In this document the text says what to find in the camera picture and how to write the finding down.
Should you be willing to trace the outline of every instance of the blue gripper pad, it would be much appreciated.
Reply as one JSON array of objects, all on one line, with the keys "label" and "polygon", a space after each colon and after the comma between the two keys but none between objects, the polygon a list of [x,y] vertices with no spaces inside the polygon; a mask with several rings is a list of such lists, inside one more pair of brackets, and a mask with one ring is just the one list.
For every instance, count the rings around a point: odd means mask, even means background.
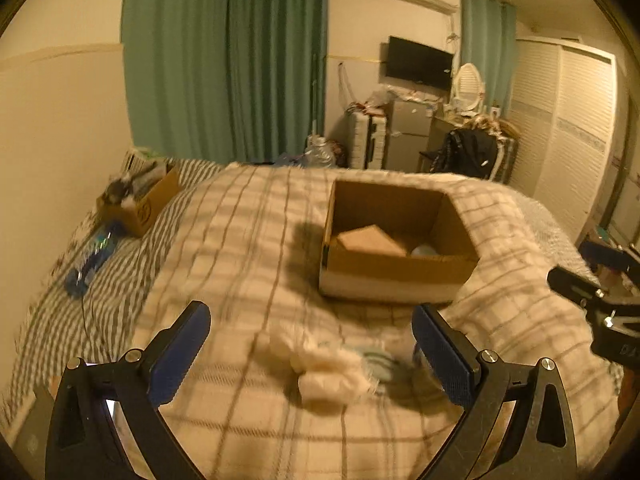
[{"label": "blue gripper pad", "polygon": [[141,370],[148,398],[157,408],[171,402],[211,327],[209,307],[191,301],[170,328],[158,332],[143,353]]},{"label": "blue gripper pad", "polygon": [[481,375],[478,351],[471,341],[453,330],[432,305],[415,307],[411,326],[418,347],[449,400],[464,408],[471,406]]}]

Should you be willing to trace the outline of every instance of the small cardboard box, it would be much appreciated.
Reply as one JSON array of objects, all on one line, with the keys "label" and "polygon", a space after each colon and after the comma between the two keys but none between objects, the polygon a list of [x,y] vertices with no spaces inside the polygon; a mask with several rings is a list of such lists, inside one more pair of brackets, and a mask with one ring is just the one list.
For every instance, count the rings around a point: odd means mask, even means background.
[{"label": "small cardboard box", "polygon": [[178,170],[172,167],[165,177],[136,203],[136,209],[124,209],[119,205],[111,205],[98,197],[98,211],[103,222],[119,220],[131,236],[140,238],[154,224],[156,218],[178,192],[180,183]]},{"label": "small cardboard box", "polygon": [[[379,226],[407,256],[348,250],[337,235]],[[411,256],[430,244],[436,256]],[[324,226],[320,291],[349,300],[441,303],[454,299],[478,253],[450,198],[442,192],[336,180]]]}]

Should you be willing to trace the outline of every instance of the wardrobe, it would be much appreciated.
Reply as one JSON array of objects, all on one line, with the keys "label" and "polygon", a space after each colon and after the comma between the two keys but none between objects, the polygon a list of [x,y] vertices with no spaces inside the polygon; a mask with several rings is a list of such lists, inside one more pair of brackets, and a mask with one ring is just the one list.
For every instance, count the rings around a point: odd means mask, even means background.
[{"label": "wardrobe", "polygon": [[545,205],[575,242],[609,163],[616,58],[552,38],[517,43],[508,119],[522,137],[510,185]]}]

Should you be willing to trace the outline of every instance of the green curtain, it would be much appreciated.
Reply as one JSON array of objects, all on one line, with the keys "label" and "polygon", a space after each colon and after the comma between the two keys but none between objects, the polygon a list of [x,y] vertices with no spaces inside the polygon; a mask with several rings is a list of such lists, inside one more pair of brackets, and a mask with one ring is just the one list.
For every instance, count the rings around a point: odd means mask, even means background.
[{"label": "green curtain", "polygon": [[301,153],[314,120],[323,128],[326,8],[326,0],[124,0],[134,142],[217,162]]},{"label": "green curtain", "polygon": [[484,104],[508,105],[516,64],[516,8],[497,0],[462,1],[460,63],[473,63],[486,87]]}]

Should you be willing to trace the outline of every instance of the wall-mounted tv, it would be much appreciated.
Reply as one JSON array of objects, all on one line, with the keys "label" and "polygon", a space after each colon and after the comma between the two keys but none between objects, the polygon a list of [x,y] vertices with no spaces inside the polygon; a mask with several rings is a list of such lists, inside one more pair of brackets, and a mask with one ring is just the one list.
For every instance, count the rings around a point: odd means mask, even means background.
[{"label": "wall-mounted tv", "polygon": [[449,91],[453,54],[415,41],[389,37],[386,76]]}]

